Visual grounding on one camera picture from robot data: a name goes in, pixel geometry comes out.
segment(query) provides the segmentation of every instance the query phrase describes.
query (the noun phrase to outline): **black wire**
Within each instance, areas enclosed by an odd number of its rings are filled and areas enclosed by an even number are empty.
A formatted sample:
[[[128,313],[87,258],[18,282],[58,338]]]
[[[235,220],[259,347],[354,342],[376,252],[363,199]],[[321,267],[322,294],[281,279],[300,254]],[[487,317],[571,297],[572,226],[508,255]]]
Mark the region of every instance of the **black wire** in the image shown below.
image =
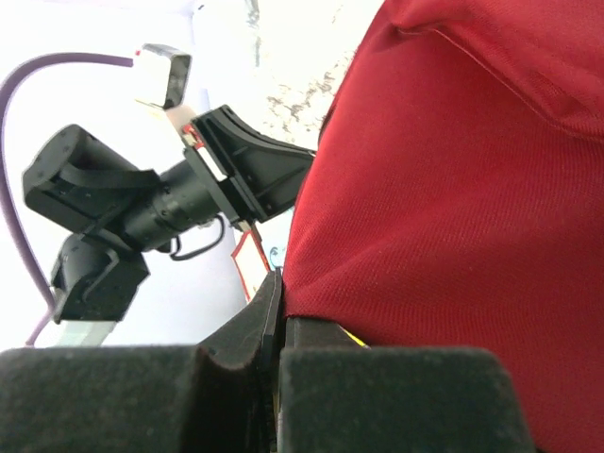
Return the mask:
[[[209,252],[212,248],[221,243],[222,240],[225,238],[225,233],[227,232],[225,219],[223,219],[222,215],[218,214],[214,217],[214,220],[217,220],[220,224],[220,234],[218,235],[218,239],[216,239],[216,241],[209,245],[206,245],[205,247],[201,247],[197,250],[194,250],[193,252],[185,253],[184,255],[178,255],[178,253],[180,253],[180,250],[182,249],[182,242],[180,241],[180,237],[176,236],[176,250],[170,253],[170,258],[172,259],[172,261],[190,260],[191,258],[195,258],[199,255],[203,255],[204,253]]]

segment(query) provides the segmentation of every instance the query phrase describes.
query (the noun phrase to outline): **red fabric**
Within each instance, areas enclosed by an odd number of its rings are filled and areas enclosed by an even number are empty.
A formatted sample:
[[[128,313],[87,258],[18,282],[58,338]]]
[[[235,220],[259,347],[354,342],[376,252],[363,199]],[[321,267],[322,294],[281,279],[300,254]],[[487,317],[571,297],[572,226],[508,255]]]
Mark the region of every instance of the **red fabric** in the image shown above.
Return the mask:
[[[388,0],[300,194],[287,315],[486,347],[548,453],[604,452],[604,4]]]

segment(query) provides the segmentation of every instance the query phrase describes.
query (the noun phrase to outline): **yellow tag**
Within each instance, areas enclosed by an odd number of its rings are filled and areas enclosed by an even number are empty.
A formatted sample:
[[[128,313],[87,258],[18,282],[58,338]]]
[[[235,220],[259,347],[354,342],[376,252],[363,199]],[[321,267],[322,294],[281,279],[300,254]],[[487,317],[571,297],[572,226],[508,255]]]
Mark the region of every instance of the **yellow tag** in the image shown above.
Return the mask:
[[[358,344],[361,347],[369,347],[363,340],[361,340],[360,338],[354,336],[352,333],[350,333],[348,330],[346,330],[343,327],[340,327],[346,335],[348,335],[356,344]]]

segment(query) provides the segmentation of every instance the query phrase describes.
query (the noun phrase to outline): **cable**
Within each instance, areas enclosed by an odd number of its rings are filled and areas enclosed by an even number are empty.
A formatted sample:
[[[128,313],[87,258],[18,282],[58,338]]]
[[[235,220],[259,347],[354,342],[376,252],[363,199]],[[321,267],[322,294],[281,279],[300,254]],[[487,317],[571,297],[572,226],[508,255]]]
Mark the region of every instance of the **cable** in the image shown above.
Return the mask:
[[[222,215],[216,215],[214,217],[214,220],[217,220],[220,224],[220,234],[218,235],[218,239],[216,239],[216,241],[209,245],[206,245],[205,247],[194,250],[193,252],[186,253],[184,255],[178,255],[178,253],[180,253],[180,250],[182,249],[182,242],[180,241],[180,237],[176,236],[176,250],[170,253],[170,258],[172,259],[172,261],[190,260],[192,258],[198,257],[199,255],[203,255],[206,252],[209,252],[212,248],[218,245],[225,238],[227,227],[225,226],[225,219],[223,219]]]
[[[15,209],[14,200],[10,192],[10,186],[8,184],[7,165],[5,159],[4,149],[4,126],[8,113],[8,105],[13,94],[17,91],[19,86],[33,73],[36,71],[63,63],[93,63],[93,64],[105,64],[109,66],[120,66],[120,67],[132,67],[132,59],[124,57],[117,57],[113,55],[104,54],[89,54],[89,53],[59,53],[50,54],[42,57],[36,57],[23,63],[17,69],[15,69],[8,78],[4,81],[4,84],[0,87],[0,205],[2,207],[3,216],[7,222],[8,231],[12,240],[17,246],[19,255],[23,260],[27,272],[31,276],[32,280],[36,283],[38,290],[42,297],[46,301],[48,306],[48,312],[44,315],[41,321],[38,323],[32,334],[27,339],[25,345],[33,345],[44,329],[55,309],[55,298],[50,290],[44,273],[40,268],[40,265],[36,261],[27,237],[21,225],[19,214]]]

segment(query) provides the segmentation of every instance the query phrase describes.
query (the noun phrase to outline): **white background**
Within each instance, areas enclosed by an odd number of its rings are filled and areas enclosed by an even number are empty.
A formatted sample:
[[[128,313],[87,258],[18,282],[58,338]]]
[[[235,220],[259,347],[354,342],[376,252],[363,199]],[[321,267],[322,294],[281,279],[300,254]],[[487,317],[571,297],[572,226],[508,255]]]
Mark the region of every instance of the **white background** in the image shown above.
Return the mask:
[[[188,103],[200,111],[228,103],[251,126],[314,148],[323,116],[382,0],[3,0],[0,77],[16,65],[58,51],[131,57],[142,42],[193,53]],[[250,6],[260,7],[251,21]],[[84,5],[103,5],[91,8]],[[128,70],[69,65],[32,76],[17,92],[7,123],[13,195],[35,254],[48,273],[66,232],[22,202],[21,173],[58,128],[78,123],[141,168],[162,171],[181,159],[178,145],[130,101]],[[295,109],[298,114],[291,115]],[[138,132],[127,135],[133,126]],[[190,248],[217,231],[196,231]],[[228,239],[188,263],[147,254],[152,276],[106,344],[193,343],[243,307]],[[44,313],[0,222],[3,299],[0,350],[23,344]],[[52,344],[56,328],[40,345]]]
[[[23,61],[65,51],[132,57],[142,42],[162,42],[184,50],[193,44],[191,19],[177,14],[8,2],[0,7],[0,77]],[[140,168],[161,172],[182,159],[178,141],[131,100],[128,69],[61,65],[27,80],[13,97],[6,123],[6,162],[13,197],[35,255],[48,275],[66,231],[28,210],[23,203],[22,171],[57,129],[77,123]],[[189,102],[206,104],[194,77]],[[136,133],[128,133],[132,128]],[[185,247],[212,241],[216,227],[184,238]],[[189,262],[173,263],[155,252],[146,255],[151,277],[137,294],[125,321],[106,344],[194,343],[212,333],[243,307],[239,277],[230,253],[232,234],[216,250]],[[0,350],[22,345],[45,306],[22,265],[4,223],[0,223],[3,297]],[[55,341],[47,329],[40,345]]]

